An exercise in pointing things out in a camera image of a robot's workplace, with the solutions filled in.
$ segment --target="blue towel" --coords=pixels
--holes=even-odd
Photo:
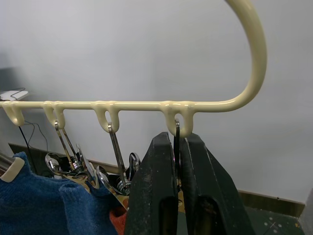
[[[105,188],[33,174],[25,165],[10,183],[0,180],[1,235],[116,235],[109,212],[117,199]]]

